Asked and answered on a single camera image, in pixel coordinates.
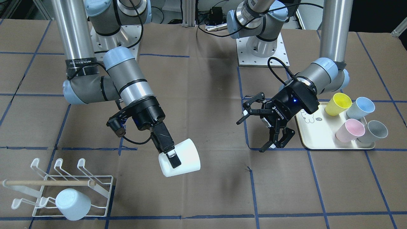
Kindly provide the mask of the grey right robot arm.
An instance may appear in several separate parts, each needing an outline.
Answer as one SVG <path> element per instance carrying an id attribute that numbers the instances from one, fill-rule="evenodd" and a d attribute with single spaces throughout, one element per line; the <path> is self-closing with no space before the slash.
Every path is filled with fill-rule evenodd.
<path id="1" fill-rule="evenodd" d="M 63 94 L 71 104 L 115 101 L 123 106 L 107 121 L 119 138 L 133 119 L 138 130 L 149 130 L 158 152 L 172 168 L 181 165 L 175 144 L 164 124 L 165 114 L 145 79 L 131 49 L 142 35 L 131 36 L 125 27 L 151 21 L 148 0 L 53 0 L 55 19 L 66 56 Z"/>

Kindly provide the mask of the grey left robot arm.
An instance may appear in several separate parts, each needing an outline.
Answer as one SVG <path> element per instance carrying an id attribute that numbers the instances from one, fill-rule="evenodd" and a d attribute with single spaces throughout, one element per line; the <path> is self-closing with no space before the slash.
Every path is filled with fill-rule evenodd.
<path id="1" fill-rule="evenodd" d="M 308 149 L 337 149 L 357 138 L 347 127 L 353 119 L 342 114 L 352 106 L 340 93 L 350 77 L 344 60 L 350 24 L 351 0 L 326 0 L 322 16 L 319 55 L 311 51 L 315 39 L 283 40 L 281 29 L 289 6 L 278 0 L 244 0 L 227 14 L 229 35 L 237 42 L 239 67 L 285 70 L 277 77 L 279 91 L 268 99 L 263 92 L 242 96 L 242 118 L 258 116 L 269 130 L 267 142 L 254 149 L 282 149 L 295 135 L 289 128 L 296 119 L 301 140 Z"/>

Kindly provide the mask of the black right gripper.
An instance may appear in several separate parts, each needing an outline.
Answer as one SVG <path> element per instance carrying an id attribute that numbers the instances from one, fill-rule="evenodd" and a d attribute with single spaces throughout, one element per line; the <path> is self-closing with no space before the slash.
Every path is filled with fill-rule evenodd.
<path id="1" fill-rule="evenodd" d="M 130 103 L 128 111 L 137 129 L 148 129 L 157 150 L 167 155 L 171 167 L 177 168 L 182 163 L 176 153 L 174 141 L 164 124 L 165 113 L 156 97 L 146 97 Z"/>

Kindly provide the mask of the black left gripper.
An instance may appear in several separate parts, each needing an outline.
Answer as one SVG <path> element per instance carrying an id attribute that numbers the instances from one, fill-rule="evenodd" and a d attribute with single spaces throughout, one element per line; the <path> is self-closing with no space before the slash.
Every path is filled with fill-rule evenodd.
<path id="1" fill-rule="evenodd" d="M 265 124 L 269 128 L 269 141 L 259 149 L 259 152 L 265 152 L 269 148 L 284 148 L 295 135 L 295 130 L 286 127 L 287 123 L 300 110 L 313 114 L 319 106 L 314 90 L 300 81 L 290 82 L 264 104 L 265 100 L 264 93 L 260 92 L 243 103 L 242 118 L 236 122 L 239 125 L 251 115 L 265 118 L 269 122 Z M 251 105 L 254 102 L 263 104 L 262 108 L 253 109 Z"/>

